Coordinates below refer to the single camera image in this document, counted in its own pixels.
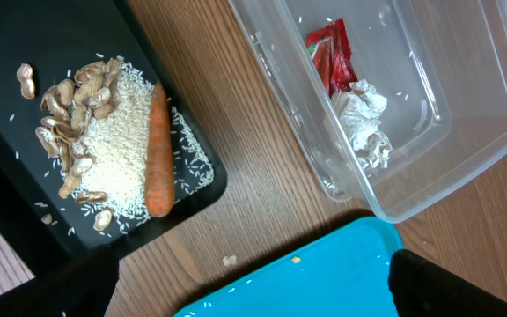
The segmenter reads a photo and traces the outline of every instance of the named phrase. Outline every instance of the candy wrapper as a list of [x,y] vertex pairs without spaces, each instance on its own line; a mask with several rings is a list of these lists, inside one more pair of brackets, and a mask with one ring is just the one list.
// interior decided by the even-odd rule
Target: candy wrapper
[[343,19],[310,33],[306,38],[306,47],[329,97],[335,92],[348,91],[349,83],[357,81],[350,61],[351,47]]
[[336,92],[332,104],[362,168],[387,168],[393,150],[388,137],[378,129],[378,119],[387,99],[364,79],[349,84],[351,92]]

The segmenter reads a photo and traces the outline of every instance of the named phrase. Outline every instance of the tray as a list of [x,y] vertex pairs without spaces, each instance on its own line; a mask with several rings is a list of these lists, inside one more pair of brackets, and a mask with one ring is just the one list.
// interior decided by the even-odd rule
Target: tray
[[[57,195],[62,185],[60,167],[47,158],[34,129],[40,126],[40,118],[48,115],[38,110],[38,105],[41,95],[55,81],[66,78],[68,70],[73,73],[87,63],[118,55],[141,70],[148,81],[159,80],[164,85],[170,106],[174,107],[172,114],[181,114],[193,131],[212,165],[214,180],[195,192],[197,186],[191,181],[191,190],[176,186],[178,202],[168,217],[148,222],[131,219],[127,221],[130,228],[125,228],[127,234],[122,234],[119,224],[113,222],[104,235],[99,235],[92,229],[92,209]],[[25,100],[19,93],[15,73],[21,63],[34,67],[34,100]],[[184,153],[180,129],[176,128],[172,125],[172,148]],[[193,175],[186,174],[185,159],[181,155],[174,161],[176,178],[192,180]],[[110,245],[122,258],[214,203],[223,194],[226,182],[220,158],[123,1],[0,0],[0,233],[35,275],[71,257],[83,256],[100,244]],[[35,205],[37,202],[48,207],[41,208]],[[55,225],[40,221],[47,213],[57,220]],[[71,227],[75,233],[68,234]],[[38,247],[40,244],[44,244],[45,252]]]
[[400,249],[393,225],[364,217],[175,316],[398,316],[388,276],[391,257]]

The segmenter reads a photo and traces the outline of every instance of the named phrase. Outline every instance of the wooden table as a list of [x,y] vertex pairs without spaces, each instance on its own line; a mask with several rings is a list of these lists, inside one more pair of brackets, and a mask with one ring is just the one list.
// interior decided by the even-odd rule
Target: wooden table
[[[367,214],[319,191],[226,0],[129,2],[229,184],[217,204],[121,261],[108,315],[171,315]],[[406,248],[507,301],[507,156],[398,229]],[[237,265],[225,267],[226,255]],[[0,293],[30,278],[0,236]]]

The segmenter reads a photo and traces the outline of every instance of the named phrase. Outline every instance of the crumpled tissue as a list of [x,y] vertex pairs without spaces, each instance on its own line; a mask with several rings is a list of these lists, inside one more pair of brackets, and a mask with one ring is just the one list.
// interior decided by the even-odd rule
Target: crumpled tissue
[[363,169],[387,168],[393,146],[378,129],[387,99],[363,79],[349,84],[351,92],[336,92],[332,104]]

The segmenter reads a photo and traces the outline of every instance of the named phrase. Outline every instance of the black tray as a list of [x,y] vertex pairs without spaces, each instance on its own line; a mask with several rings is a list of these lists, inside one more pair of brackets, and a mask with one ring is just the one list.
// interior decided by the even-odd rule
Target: black tray
[[[152,219],[143,225],[130,223],[120,234],[116,223],[107,235],[92,229],[93,215],[84,217],[83,206],[57,195],[62,185],[53,160],[40,146],[34,129],[48,115],[38,110],[41,95],[66,72],[109,57],[122,55],[143,71],[143,76],[165,87],[170,103],[177,108],[195,134],[214,169],[215,178],[205,188],[188,195],[179,186],[179,201],[168,217]],[[15,78],[21,63],[35,70],[37,97],[25,100]],[[12,122],[9,118],[15,114]],[[173,135],[178,151],[179,135]],[[175,161],[182,171],[183,159]],[[226,171],[211,144],[179,97],[164,65],[158,59],[128,6],[118,0],[0,0],[0,233],[35,275],[72,257],[83,256],[98,244],[108,244],[122,258],[214,203],[226,187]],[[47,208],[35,203],[48,204]],[[50,213],[56,225],[44,225],[40,218]],[[70,227],[76,233],[68,235]]]

